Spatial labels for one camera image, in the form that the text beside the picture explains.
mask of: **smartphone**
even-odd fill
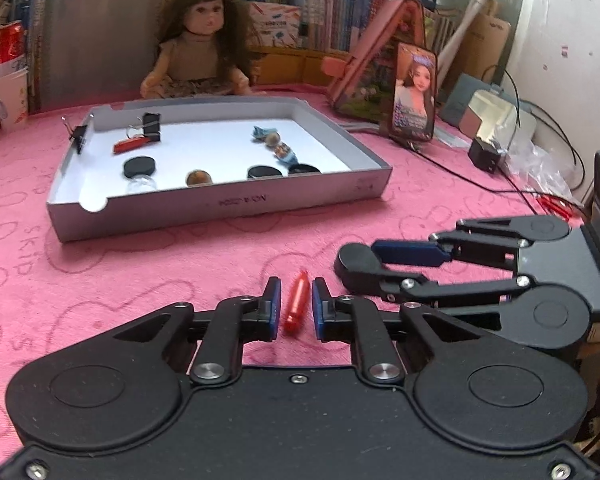
[[[438,59],[430,50],[398,43],[391,136],[405,142],[429,142],[436,116]]]

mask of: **wooden ball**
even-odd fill
[[[202,170],[195,170],[187,175],[187,186],[199,186],[200,184],[212,184],[211,175]]]
[[[270,148],[277,146],[279,142],[280,142],[280,134],[277,134],[277,133],[269,134],[264,139],[264,143],[267,146],[269,146]]]

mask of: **red clip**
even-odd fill
[[[144,135],[136,135],[133,137],[129,137],[128,139],[116,142],[113,145],[113,153],[114,155],[117,155],[119,153],[130,152],[131,150],[140,148],[140,146],[144,146],[149,142],[151,142],[151,139],[149,137],[145,137]]]
[[[564,202],[553,196],[542,195],[536,200],[542,206],[545,212],[554,214],[562,218],[565,222],[568,222],[573,216],[573,207],[571,204]]]

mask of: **paper cup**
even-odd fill
[[[27,123],[27,69],[0,77],[0,126],[6,132]]]

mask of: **phone screen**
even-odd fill
[[[436,55],[407,43],[399,43],[397,50],[392,133],[404,140],[431,140],[436,114]]]

